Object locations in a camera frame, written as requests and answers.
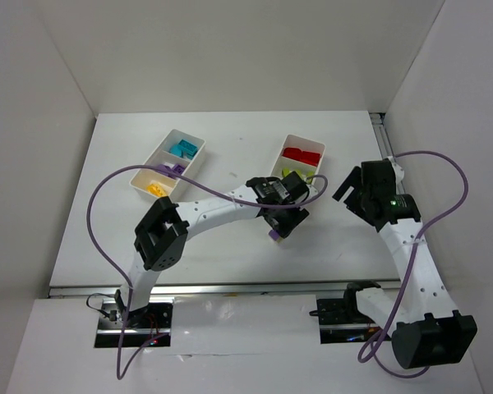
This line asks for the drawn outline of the lime green lego brick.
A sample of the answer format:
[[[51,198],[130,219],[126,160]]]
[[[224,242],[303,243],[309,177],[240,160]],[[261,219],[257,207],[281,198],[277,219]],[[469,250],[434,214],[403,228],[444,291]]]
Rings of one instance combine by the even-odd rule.
[[[314,176],[316,174],[314,172],[308,172],[306,173],[305,175],[302,176],[303,180],[307,183],[307,184],[311,184],[313,181],[314,181]]]

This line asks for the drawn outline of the red curved lego brick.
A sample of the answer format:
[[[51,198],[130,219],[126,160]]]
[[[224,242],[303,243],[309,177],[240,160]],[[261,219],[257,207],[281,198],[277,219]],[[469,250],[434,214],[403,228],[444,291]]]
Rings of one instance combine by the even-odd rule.
[[[298,161],[302,163],[301,156],[302,150],[295,147],[287,147],[282,152],[282,157],[292,159],[294,161]]]

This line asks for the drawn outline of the purple rounded lego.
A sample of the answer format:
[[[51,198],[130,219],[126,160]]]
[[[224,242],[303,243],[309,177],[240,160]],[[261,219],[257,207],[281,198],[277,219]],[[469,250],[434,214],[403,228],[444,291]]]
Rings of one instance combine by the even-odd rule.
[[[280,239],[280,235],[277,231],[275,230],[270,230],[269,231],[269,237],[273,240],[273,241],[278,241]]]

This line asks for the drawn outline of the large teal curved lego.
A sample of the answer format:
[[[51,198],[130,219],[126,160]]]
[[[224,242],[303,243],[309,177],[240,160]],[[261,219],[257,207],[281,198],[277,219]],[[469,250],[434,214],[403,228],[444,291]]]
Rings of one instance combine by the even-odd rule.
[[[192,160],[194,158],[193,155],[190,155],[190,154],[187,154],[187,153],[184,153],[184,152],[174,151],[174,152],[172,152],[172,154],[174,156],[176,156],[176,157],[183,158],[183,159],[186,159],[186,160]]]

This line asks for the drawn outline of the teal lego brick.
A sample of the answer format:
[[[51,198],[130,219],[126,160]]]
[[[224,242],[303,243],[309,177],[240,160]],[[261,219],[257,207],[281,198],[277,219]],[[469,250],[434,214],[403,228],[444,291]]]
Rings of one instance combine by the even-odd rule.
[[[198,147],[188,140],[180,140],[177,144],[174,144],[170,149],[169,152],[172,154],[172,152],[178,151],[178,152],[184,152],[190,155],[195,156],[198,152]]]

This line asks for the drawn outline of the purple curved lego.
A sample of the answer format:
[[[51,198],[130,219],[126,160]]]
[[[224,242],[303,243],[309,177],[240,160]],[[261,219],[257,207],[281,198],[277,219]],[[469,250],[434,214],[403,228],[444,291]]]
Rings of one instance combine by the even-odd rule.
[[[168,176],[170,176],[171,174],[176,174],[172,167],[165,164],[159,164],[156,168],[159,170],[160,173],[167,174]]]

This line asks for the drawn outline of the yellow lego base piece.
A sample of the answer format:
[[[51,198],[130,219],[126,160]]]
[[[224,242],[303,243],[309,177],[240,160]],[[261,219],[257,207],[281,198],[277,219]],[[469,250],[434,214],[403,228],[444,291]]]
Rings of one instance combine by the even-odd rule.
[[[146,191],[157,198],[163,198],[168,196],[168,192],[157,183],[150,183],[146,187]]]

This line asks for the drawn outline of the red lego cluster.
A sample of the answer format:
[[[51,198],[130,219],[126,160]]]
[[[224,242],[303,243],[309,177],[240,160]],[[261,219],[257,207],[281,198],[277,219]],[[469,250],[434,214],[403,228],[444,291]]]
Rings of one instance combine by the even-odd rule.
[[[301,160],[303,163],[306,163],[308,165],[318,167],[320,159],[321,159],[321,155],[319,153],[310,152],[310,151],[302,152]]]

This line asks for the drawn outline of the purple lego plate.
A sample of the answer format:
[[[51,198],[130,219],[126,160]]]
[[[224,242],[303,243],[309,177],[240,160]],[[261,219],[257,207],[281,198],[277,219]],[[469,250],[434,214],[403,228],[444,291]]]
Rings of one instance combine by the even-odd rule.
[[[180,165],[180,164],[175,164],[172,168],[172,172],[175,174],[175,175],[181,175],[183,174],[183,172],[185,171],[185,167]]]

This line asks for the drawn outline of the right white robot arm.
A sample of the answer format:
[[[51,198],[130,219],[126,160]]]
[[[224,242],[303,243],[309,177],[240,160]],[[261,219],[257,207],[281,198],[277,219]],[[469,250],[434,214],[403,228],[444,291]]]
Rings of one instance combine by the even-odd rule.
[[[335,200],[376,229],[401,279],[395,300],[373,281],[349,283],[343,300],[348,315],[370,319],[390,338],[403,369],[457,364],[476,336],[477,324],[459,312],[446,290],[415,199],[397,191],[402,179],[393,159],[366,161],[334,193]]]

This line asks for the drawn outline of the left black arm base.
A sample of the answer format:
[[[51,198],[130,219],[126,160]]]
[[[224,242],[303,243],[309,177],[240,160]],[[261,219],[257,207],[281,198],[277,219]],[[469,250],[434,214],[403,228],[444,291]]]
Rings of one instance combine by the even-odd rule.
[[[86,298],[85,305],[98,315],[94,348],[117,348],[122,330],[122,314],[118,311],[114,297],[94,293]],[[148,347],[170,347],[173,319],[173,299],[153,299],[144,315],[129,323],[122,341],[123,348],[138,348],[146,341]]]

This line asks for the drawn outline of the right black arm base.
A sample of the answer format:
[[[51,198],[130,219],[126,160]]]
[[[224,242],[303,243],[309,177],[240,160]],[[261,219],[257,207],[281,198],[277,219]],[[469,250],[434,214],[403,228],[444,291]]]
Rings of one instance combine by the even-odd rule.
[[[378,333],[380,327],[358,312],[356,303],[358,291],[375,288],[381,285],[374,281],[349,282],[341,297],[316,300],[316,309],[309,316],[317,319],[321,344],[366,342]]]

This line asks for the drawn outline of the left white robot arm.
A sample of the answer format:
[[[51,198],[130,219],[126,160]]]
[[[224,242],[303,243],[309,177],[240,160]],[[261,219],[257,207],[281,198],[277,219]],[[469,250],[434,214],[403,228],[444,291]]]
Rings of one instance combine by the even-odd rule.
[[[157,199],[135,229],[135,254],[128,273],[129,285],[117,290],[115,301],[127,326],[140,323],[148,313],[150,295],[162,271],[182,257],[185,244],[204,231],[236,221],[263,218],[271,232],[286,238],[309,215],[294,205],[318,190],[296,172],[284,178],[254,177],[226,194],[192,202]]]

